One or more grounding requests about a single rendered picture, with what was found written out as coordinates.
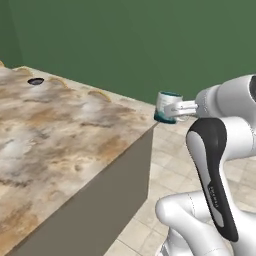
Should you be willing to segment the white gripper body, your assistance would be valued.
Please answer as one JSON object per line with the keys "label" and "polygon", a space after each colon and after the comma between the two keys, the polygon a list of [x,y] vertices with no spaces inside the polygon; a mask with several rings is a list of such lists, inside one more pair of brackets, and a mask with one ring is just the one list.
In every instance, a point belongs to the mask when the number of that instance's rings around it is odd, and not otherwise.
{"label": "white gripper body", "polygon": [[166,117],[195,115],[198,105],[194,101],[179,101],[165,106]]}

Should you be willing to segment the white teal cup of tea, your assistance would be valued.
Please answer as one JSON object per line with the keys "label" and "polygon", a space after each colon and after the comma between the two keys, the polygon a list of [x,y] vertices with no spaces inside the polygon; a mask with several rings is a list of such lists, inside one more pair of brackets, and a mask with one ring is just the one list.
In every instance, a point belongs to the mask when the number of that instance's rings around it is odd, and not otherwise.
{"label": "white teal cup of tea", "polygon": [[160,91],[157,96],[154,120],[165,124],[176,124],[175,117],[166,117],[164,107],[183,100],[183,96],[178,93]]}

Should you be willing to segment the marble topped dining table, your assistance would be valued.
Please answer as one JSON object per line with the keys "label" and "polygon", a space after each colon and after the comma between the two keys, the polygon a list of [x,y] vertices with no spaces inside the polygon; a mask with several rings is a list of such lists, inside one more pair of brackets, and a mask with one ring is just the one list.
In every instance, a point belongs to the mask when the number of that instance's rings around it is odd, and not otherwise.
{"label": "marble topped dining table", "polygon": [[153,112],[0,62],[0,256],[104,256],[148,196]]}

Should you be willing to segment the dark round saucer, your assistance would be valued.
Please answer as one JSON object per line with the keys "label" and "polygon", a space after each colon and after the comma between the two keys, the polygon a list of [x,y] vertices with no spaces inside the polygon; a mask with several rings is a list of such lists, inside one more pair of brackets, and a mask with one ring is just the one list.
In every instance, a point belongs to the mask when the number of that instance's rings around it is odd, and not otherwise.
{"label": "dark round saucer", "polygon": [[37,85],[40,85],[44,82],[44,78],[40,78],[40,77],[37,77],[37,78],[31,78],[27,81],[30,85],[34,85],[34,86],[37,86]]}

